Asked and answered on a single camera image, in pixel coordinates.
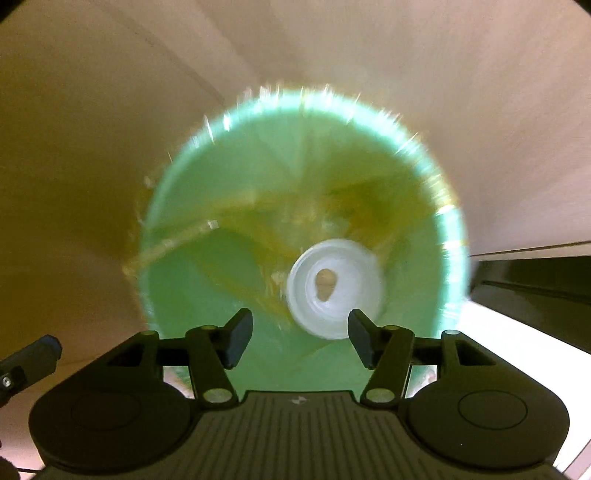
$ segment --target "white bottle cap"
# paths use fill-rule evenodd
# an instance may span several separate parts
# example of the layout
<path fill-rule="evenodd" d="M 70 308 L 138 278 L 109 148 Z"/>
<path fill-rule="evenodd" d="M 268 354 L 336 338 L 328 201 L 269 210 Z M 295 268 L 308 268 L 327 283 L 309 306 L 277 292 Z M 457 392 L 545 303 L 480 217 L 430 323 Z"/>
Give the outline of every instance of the white bottle cap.
<path fill-rule="evenodd" d="M 316 275 L 330 270 L 336 276 L 332 294 L 319 298 Z M 287 305 L 294 320 L 317 337 L 348 338 L 349 313 L 360 309 L 375 320 L 382 307 L 384 282 L 376 257 L 345 239 L 326 240 L 310 247 L 287 277 Z"/>

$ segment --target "black cable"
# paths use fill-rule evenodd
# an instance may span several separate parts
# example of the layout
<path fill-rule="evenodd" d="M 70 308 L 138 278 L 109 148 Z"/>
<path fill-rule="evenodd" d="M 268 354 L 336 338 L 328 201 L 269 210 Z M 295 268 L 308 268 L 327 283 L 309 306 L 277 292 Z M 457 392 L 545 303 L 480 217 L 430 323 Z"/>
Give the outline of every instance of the black cable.
<path fill-rule="evenodd" d="M 19 468 L 19 467 L 15 467 L 15 469 L 17 469 L 17 472 L 22 472 L 22 473 L 39 473 L 41 472 L 41 470 L 32 470 L 30 468 Z"/>

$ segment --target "beige wall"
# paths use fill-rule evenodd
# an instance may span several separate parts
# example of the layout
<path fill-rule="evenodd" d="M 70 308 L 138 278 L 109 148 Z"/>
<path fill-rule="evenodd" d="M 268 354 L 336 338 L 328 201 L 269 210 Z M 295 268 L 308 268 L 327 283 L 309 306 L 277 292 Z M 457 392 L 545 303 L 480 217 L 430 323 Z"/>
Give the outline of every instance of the beige wall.
<path fill-rule="evenodd" d="M 402 112 L 474 254 L 591 240 L 589 44 L 572 0 L 26 0 L 0 24 L 0 358 L 142 328 L 120 264 L 144 176 L 265 82 Z"/>

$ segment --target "screw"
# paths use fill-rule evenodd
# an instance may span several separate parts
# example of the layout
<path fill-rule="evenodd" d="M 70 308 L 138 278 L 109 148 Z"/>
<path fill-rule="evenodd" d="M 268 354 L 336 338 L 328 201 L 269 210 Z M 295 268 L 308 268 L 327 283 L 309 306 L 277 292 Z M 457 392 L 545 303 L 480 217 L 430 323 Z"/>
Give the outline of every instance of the screw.
<path fill-rule="evenodd" d="M 373 403 L 388 403 L 395 399 L 396 395 L 387 388 L 372 388 L 365 394 L 365 398 Z"/>
<path fill-rule="evenodd" d="M 226 403 L 232 399 L 232 392 L 225 388 L 211 388 L 203 394 L 207 403 Z"/>

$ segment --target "ribbed black surface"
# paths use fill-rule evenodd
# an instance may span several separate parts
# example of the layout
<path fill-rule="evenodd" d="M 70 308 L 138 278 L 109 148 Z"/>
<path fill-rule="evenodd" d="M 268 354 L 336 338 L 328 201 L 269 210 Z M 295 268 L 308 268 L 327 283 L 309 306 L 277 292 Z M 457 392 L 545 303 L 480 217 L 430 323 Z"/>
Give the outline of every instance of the ribbed black surface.
<path fill-rule="evenodd" d="M 91 478 L 47 469 L 43 480 Z M 550 466 L 484 475 L 449 466 L 409 439 L 386 411 L 349 393 L 250 393 L 242 406 L 203 416 L 189 440 L 155 465 L 96 479 L 563 480 Z"/>

